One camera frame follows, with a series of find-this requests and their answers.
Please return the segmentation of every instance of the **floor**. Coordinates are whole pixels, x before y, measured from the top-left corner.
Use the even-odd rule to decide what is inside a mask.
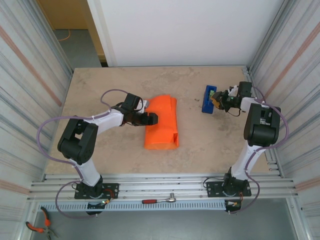
[[[59,240],[297,240],[285,199],[259,199],[237,215],[221,210],[112,211],[79,220],[49,214],[51,229],[59,237],[52,239]],[[43,221],[39,212],[35,225]],[[32,233],[31,240],[44,239]]]
[[[68,30],[55,30],[58,40],[68,37]],[[101,68],[95,46],[88,30],[70,30],[70,37],[59,41],[66,54],[71,67],[75,68]]]
[[[241,67],[100,67],[76,68],[64,104],[63,116],[92,116],[106,111],[100,96],[123,89],[150,99],[170,94],[177,98],[180,146],[174,150],[144,149],[145,127],[114,127],[97,137],[93,161],[101,174],[116,173],[225,173],[237,160],[245,143],[247,113],[239,117],[214,109],[202,113],[207,85],[224,91],[244,80]],[[104,101],[114,106],[125,94],[111,92]],[[51,155],[64,159],[58,141],[67,125],[59,123]],[[268,172],[265,155],[253,172]],[[48,174],[75,173],[68,164],[49,161]]]

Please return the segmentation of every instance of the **blue block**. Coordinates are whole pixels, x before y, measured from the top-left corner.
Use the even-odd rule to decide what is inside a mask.
[[[205,88],[203,103],[202,103],[202,112],[206,114],[212,114],[214,112],[214,104],[209,98],[210,91],[213,90],[215,93],[217,92],[216,86],[207,85]]]

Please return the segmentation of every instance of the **table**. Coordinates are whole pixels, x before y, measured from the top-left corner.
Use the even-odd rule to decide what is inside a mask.
[[[106,111],[100,96],[123,89],[143,99],[170,94],[177,98],[180,147],[144,149],[145,127],[114,127],[97,137],[93,161],[101,174],[115,173],[225,173],[237,160],[243,145],[247,113],[234,117],[222,110],[202,113],[206,85],[224,91],[244,81],[242,67],[105,67],[76,68],[66,97],[63,116],[92,116]],[[111,92],[104,101],[114,106],[126,95]],[[51,155],[64,159],[57,144],[68,120],[60,121]],[[254,172],[269,170],[261,155]],[[68,164],[49,161],[46,173],[75,173]]]

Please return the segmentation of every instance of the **orange object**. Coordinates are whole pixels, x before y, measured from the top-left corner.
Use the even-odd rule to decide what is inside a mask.
[[[170,95],[149,100],[147,111],[158,115],[158,123],[145,126],[144,148],[168,150],[179,147],[176,109],[177,99]]]

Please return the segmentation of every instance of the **purple cable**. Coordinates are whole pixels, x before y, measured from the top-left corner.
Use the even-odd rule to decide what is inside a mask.
[[[261,94],[263,101],[266,103],[267,101],[266,101],[265,95],[262,93],[262,91],[255,86],[252,86],[252,87]]]
[[[56,196],[55,196],[55,201],[54,201],[54,202],[55,202],[55,207],[56,207],[56,209],[58,210],[59,213],[61,213],[62,215],[64,215],[64,216],[67,217],[67,218],[70,218],[70,219],[86,219],[86,218],[94,217],[94,215],[89,215],[89,216],[70,216],[70,215],[64,213],[63,211],[61,211],[61,209],[60,209],[59,206],[58,206],[58,196],[59,196],[59,193],[62,191],[62,189],[63,189],[64,187],[66,187],[67,185],[69,185],[69,184],[81,183],[82,180],[83,180],[83,175],[81,174],[81,171],[79,170],[79,168],[78,168],[73,162],[66,161],[66,160],[60,160],[60,159],[54,158],[54,157],[50,156],[49,154],[47,154],[47,153],[44,151],[44,149],[42,148],[41,143],[40,143],[40,133],[41,133],[41,130],[42,130],[42,128],[43,128],[46,124],[48,124],[48,123],[50,123],[50,122],[53,122],[53,121],[56,121],[56,120],[60,120],[60,119],[93,120],[93,119],[100,119],[100,118],[103,118],[103,117],[109,115],[109,114],[111,113],[111,111],[112,111],[112,108],[111,108],[111,106],[110,106],[108,103],[106,103],[106,102],[103,101],[103,97],[104,97],[107,93],[112,92],[112,91],[120,91],[120,92],[123,92],[123,93],[126,93],[126,94],[128,93],[128,92],[126,92],[126,91],[124,91],[124,90],[121,90],[121,89],[110,89],[110,90],[108,90],[108,91],[105,91],[105,92],[102,94],[102,96],[100,97],[100,102],[101,102],[102,104],[104,104],[104,105],[107,105],[107,106],[108,106],[108,109],[109,109],[110,111],[107,111],[107,112],[105,112],[105,113],[103,113],[103,114],[101,114],[101,115],[97,115],[97,116],[95,116],[94,118],[92,118],[92,117],[82,117],[82,116],[57,116],[57,117],[53,117],[53,118],[50,118],[50,119],[44,121],[44,122],[39,126],[38,131],[37,131],[37,133],[36,133],[36,143],[37,143],[37,145],[38,145],[38,148],[39,148],[40,152],[41,152],[45,157],[47,157],[48,159],[53,160],[53,161],[55,161],[55,162],[72,165],[72,166],[75,168],[75,170],[77,171],[77,173],[79,174],[79,176],[80,176],[80,181],[79,181],[79,180],[75,180],[75,181],[71,181],[71,182],[66,183],[65,185],[63,185],[63,186],[59,189],[59,191],[57,192],[57,194],[56,194]]]
[[[269,105],[269,104],[267,104],[267,103],[265,103],[265,102],[263,102],[262,100],[259,100],[259,99],[256,99],[255,101],[258,102],[259,104],[263,104],[263,105],[265,105],[265,106],[268,106],[269,108],[272,108],[272,109],[281,117],[281,119],[282,119],[282,121],[283,121],[283,123],[284,123],[284,125],[285,125],[285,136],[284,136],[284,138],[283,138],[280,142],[278,142],[277,144],[272,145],[272,146],[260,147],[260,148],[258,148],[258,149],[250,156],[248,162],[246,163],[246,165],[245,165],[245,167],[244,167],[244,171],[245,171],[245,175],[246,175],[250,180],[252,180],[252,181],[256,184],[256,186],[258,187],[258,191],[257,191],[254,199],[253,199],[247,206],[245,206],[244,208],[241,208],[241,209],[239,209],[239,210],[230,212],[231,214],[236,214],[236,213],[239,213],[239,212],[242,212],[242,211],[248,209],[250,206],[252,206],[252,205],[255,203],[255,201],[257,200],[257,198],[258,198],[258,196],[259,196],[259,194],[260,194],[260,185],[259,185],[259,183],[258,183],[256,180],[254,180],[254,179],[248,174],[248,166],[249,166],[251,160],[252,160],[252,159],[254,158],[254,156],[256,155],[256,152],[258,152],[258,151],[260,151],[260,150],[264,150],[264,149],[274,149],[274,148],[278,148],[278,147],[282,146],[282,145],[287,141],[288,136],[289,136],[289,125],[288,125],[288,122],[287,122],[285,116],[283,116],[283,114],[282,114],[276,107],[271,106],[271,105]]]

